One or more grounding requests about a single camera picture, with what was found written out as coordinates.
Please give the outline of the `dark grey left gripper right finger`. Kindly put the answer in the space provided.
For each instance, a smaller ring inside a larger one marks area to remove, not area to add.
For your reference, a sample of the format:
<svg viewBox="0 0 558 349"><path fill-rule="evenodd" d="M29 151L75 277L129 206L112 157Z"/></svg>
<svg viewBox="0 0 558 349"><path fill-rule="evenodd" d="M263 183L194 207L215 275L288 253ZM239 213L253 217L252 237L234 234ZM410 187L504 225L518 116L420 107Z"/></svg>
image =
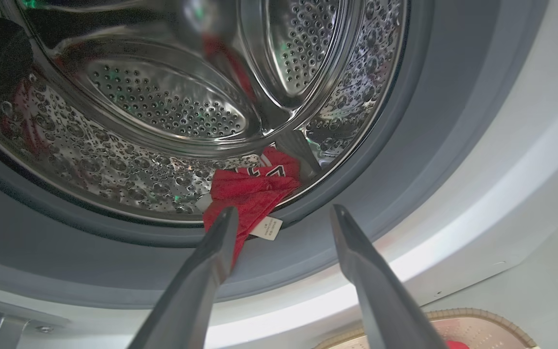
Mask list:
<svg viewBox="0 0 558 349"><path fill-rule="evenodd" d="M339 265L356 289L370 349L448 349L346 207L331 209Z"/></svg>

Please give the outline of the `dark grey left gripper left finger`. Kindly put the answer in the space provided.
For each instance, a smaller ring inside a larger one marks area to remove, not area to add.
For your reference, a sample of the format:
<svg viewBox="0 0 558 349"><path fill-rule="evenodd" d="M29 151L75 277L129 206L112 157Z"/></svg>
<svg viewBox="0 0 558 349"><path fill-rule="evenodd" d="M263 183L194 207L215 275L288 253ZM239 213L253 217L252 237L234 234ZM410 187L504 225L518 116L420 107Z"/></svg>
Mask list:
<svg viewBox="0 0 558 349"><path fill-rule="evenodd" d="M217 290L233 268L238 212L224 208L127 349L203 349Z"/></svg>

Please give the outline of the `red jersey with white tag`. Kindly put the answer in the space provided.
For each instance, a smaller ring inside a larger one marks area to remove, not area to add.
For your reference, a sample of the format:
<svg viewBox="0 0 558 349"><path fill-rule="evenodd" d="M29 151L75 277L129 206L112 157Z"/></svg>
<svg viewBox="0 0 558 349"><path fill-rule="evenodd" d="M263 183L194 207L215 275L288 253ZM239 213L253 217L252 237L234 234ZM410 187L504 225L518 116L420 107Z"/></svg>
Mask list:
<svg viewBox="0 0 558 349"><path fill-rule="evenodd" d="M260 166L215 170L210 189L211 203L203 213L204 229L210 230L224 208L237 208L239 223L233 263L252 230L299 188L299 177L299 161L272 146L262 152Z"/></svg>

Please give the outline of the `cream perforated laundry basket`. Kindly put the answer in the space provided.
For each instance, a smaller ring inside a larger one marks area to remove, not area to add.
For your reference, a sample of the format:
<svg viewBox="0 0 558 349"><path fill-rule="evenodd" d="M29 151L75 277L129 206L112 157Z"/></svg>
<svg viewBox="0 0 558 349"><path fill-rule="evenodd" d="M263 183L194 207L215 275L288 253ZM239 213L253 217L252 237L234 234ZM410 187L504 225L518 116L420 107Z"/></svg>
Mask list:
<svg viewBox="0 0 558 349"><path fill-rule="evenodd" d="M463 342L470 349L541 349L513 322L492 312L476 308L454 308L426 313L439 336ZM334 336L314 349L370 349L362 327Z"/></svg>

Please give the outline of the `grey rubber door gasket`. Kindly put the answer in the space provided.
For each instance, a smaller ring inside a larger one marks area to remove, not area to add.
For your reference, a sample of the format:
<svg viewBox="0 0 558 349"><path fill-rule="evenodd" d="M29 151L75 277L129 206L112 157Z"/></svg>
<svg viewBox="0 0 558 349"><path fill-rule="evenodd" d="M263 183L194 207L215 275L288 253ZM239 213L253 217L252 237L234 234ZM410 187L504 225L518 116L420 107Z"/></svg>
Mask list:
<svg viewBox="0 0 558 349"><path fill-rule="evenodd" d="M411 0L385 108L337 177L271 214L277 243L248 237L221 287L231 301L291 285L337 260L328 214L350 210L374 240L424 203L482 137L520 73L547 0ZM149 309L204 236L111 216L46 190L0 156L0 291L45 302Z"/></svg>

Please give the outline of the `white front-load washing machine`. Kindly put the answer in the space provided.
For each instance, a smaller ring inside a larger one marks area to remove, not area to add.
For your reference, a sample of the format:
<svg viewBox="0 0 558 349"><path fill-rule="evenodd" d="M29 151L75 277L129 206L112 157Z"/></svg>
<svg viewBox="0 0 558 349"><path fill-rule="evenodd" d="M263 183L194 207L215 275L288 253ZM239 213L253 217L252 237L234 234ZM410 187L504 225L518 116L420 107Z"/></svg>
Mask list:
<svg viewBox="0 0 558 349"><path fill-rule="evenodd" d="M547 0L520 68L482 137L414 212L374 240L346 208L423 311L485 310L539 347L558 348L558 0ZM244 244L216 292L203 349L314 349L363 327L339 265L333 205L335 263L291 285L220 301ZM127 349L155 304L106 309L0 291L0 317L31 320L17 349Z"/></svg>

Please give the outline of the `perforated steel washer drum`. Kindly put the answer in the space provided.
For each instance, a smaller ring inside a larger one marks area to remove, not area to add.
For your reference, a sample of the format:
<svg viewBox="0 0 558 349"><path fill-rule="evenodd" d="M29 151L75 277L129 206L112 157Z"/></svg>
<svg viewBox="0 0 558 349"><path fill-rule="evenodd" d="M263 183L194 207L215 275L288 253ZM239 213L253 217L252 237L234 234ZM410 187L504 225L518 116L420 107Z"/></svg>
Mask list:
<svg viewBox="0 0 558 349"><path fill-rule="evenodd" d="M0 156L137 221L201 223L216 170L301 161L285 208L378 122L411 0L0 0Z"/></svg>

